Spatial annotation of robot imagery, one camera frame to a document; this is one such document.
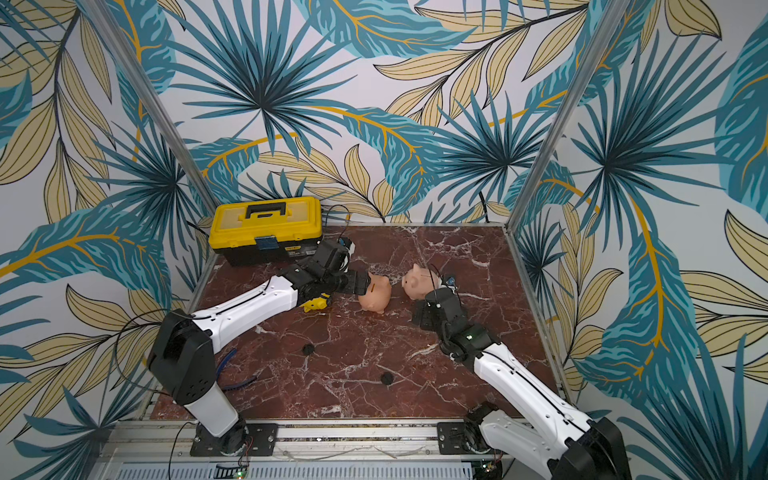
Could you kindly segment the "yellow piggy bank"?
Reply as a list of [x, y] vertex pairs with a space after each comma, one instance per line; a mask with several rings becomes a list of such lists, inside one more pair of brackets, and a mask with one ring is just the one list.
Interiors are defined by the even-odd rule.
[[324, 310], [331, 304], [331, 301], [332, 298], [330, 294], [321, 293], [319, 296], [304, 302], [301, 307], [305, 313]]

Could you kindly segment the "orange piggy bank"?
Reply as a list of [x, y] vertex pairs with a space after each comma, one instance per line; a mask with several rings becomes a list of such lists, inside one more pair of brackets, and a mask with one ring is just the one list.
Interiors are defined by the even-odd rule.
[[390, 302], [392, 286], [386, 276], [369, 274], [369, 279], [366, 293], [358, 297], [358, 302], [364, 311], [382, 314]]

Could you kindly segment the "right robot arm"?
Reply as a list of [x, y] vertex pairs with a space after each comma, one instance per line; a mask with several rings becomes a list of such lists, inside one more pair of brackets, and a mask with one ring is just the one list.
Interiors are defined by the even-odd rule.
[[415, 304], [412, 322], [436, 333], [439, 346], [492, 386], [528, 421], [493, 406], [466, 419], [470, 447], [502, 451], [544, 479], [630, 479], [625, 443], [609, 419], [571, 405], [520, 363], [484, 325], [469, 320], [458, 294], [442, 287]]

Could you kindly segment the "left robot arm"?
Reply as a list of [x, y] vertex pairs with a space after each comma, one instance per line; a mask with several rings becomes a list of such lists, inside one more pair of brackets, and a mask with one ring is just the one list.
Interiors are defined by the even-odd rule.
[[222, 442], [219, 451], [232, 455], [245, 445], [247, 427], [217, 382], [215, 355], [274, 316], [297, 307], [319, 310], [335, 293], [364, 295], [370, 283], [371, 277], [364, 271], [317, 276], [294, 266], [222, 304], [192, 314], [171, 311], [161, 322], [148, 369], [204, 434]]

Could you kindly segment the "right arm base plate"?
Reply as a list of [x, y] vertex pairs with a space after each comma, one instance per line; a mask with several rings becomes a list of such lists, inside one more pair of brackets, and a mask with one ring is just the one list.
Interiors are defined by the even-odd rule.
[[441, 455], [484, 455], [493, 451], [483, 439], [479, 427], [471, 422], [438, 422], [436, 428]]

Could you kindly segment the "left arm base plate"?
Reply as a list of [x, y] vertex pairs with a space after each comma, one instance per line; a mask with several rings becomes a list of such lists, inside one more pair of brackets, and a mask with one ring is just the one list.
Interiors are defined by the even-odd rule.
[[212, 435], [198, 425], [190, 450], [192, 457], [273, 455], [279, 425], [277, 423], [253, 423], [239, 421], [221, 437]]

